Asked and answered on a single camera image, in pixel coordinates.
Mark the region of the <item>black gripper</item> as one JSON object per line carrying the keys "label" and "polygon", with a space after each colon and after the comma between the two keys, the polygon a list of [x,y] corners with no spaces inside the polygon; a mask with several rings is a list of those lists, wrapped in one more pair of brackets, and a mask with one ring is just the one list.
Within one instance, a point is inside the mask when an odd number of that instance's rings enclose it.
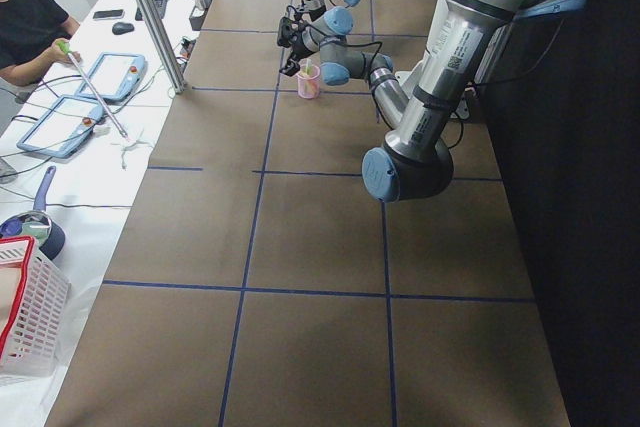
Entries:
{"label": "black gripper", "polygon": [[295,76],[299,72],[299,62],[319,51],[318,31],[311,26],[293,29],[289,34],[290,53],[288,60],[279,68],[286,76]]}

